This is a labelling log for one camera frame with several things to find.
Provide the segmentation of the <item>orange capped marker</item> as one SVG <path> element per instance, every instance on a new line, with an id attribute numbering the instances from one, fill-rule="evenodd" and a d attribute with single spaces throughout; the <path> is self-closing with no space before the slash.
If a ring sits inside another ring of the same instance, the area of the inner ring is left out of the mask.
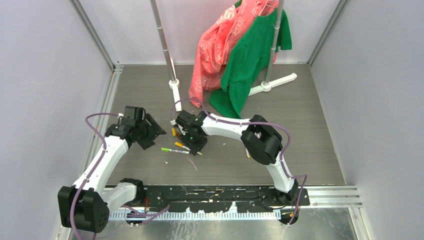
<path id="1" fill-rule="evenodd" d="M 187 147 L 187 146 L 185 146 L 185 145 L 183 145 L 181 142 L 178 142 L 178 141 L 176 141 L 175 143 L 174 143 L 176 146 L 178 146 L 178 147 L 180 147 L 180 148 L 183 148 L 183 149 L 185 149 L 185 150 L 188 150 L 189 152 L 191 151 L 191 149 L 189 148 L 189 147 Z M 198 155 L 203 155 L 203 153 L 202 152 L 199 152 L 199 151 L 197 151 L 196 152 Z"/>

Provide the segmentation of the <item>light green capped marker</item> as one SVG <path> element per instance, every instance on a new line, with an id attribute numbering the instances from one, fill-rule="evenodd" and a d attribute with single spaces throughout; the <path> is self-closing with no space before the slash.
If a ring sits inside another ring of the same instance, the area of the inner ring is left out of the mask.
<path id="1" fill-rule="evenodd" d="M 178 149 L 171 149 L 171 148 L 166 148 L 166 147 L 162 147 L 161 148 L 162 152 L 169 152 L 169 153 L 179 153 L 179 154 L 191 154 L 190 151 L 187 150 L 178 150 Z"/>

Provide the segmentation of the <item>yellow pen cap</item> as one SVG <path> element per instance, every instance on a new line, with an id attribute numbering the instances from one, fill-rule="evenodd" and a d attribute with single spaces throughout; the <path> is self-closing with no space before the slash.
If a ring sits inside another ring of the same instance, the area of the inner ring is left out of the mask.
<path id="1" fill-rule="evenodd" d="M 176 131 L 176 129 L 175 129 L 175 128 L 172 128 L 172 129 L 171 129 L 171 131 L 172 131 L 172 136 L 173 136 L 173 137 L 176 137 L 176 136 L 177 136 L 177 131 Z"/>

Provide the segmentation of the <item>yellow capped marker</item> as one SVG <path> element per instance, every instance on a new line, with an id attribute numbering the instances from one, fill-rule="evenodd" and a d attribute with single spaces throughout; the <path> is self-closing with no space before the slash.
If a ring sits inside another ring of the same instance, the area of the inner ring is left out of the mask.
<path id="1" fill-rule="evenodd" d="M 249 151 L 248 151 L 247 148 L 245 148 L 245 153 L 246 153 L 246 156 L 247 156 L 248 159 L 251 158 L 251 155 L 250 155 L 250 153 L 249 153 Z"/>

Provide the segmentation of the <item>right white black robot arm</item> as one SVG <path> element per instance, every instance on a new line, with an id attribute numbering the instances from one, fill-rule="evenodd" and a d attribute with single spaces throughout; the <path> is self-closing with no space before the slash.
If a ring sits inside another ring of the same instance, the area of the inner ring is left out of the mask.
<path id="1" fill-rule="evenodd" d="M 218 116 L 207 111 L 194 115 L 185 110 L 171 120 L 179 139 L 196 154 L 207 144 L 208 136 L 221 136 L 241 141 L 250 156 L 264 165 L 278 191 L 277 198 L 283 205 L 291 205 L 297 199 L 298 182 L 291 179 L 286 165 L 282 163 L 284 147 L 282 136 L 276 125 L 267 122 L 262 116 L 251 119 L 235 119 Z"/>

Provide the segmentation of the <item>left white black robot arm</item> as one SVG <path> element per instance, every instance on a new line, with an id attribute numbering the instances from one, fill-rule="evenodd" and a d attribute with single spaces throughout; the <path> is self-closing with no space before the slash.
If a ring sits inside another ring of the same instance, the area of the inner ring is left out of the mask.
<path id="1" fill-rule="evenodd" d="M 101 140 L 101 146 L 82 175 L 71 185 L 58 191 L 61 225 L 73 231 L 98 234 L 104 230 L 109 215 L 125 204 L 141 206 L 147 197 L 142 180 L 122 179 L 113 189 L 107 182 L 118 162 L 132 144 L 143 150 L 155 145 L 155 139 L 166 132 L 143 107 L 126 106 L 123 113 L 113 114 L 117 122 L 100 133 L 89 119 L 85 123 Z"/>

